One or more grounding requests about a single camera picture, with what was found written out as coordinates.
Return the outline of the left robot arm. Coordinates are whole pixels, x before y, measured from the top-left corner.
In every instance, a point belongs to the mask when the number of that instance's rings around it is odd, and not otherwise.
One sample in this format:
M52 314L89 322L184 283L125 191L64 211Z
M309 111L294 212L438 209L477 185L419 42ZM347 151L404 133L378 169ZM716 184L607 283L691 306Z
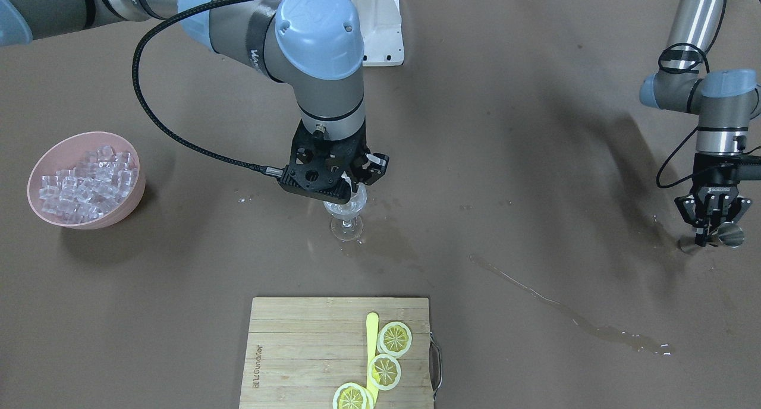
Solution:
M689 183L675 206L697 247L739 247L740 219L753 201L740 194L744 181L758 181L759 149L748 149L749 125L759 118L759 80L750 68L713 70L709 52L725 19L728 0L680 0L658 70L640 87L642 105L696 115L692 171L661 189Z

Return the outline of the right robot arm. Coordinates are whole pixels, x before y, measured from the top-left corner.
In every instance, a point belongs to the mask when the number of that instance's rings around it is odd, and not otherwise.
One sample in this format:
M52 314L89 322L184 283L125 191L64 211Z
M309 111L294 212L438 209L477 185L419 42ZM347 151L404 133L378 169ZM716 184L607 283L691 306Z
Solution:
M366 144L364 33L353 0L2 0L2 46L83 32L122 21L159 21L133 55L133 86L147 43L178 24L210 51L288 84L301 114L289 164L271 168L202 149L220 162L268 174L315 193L371 185L389 157Z

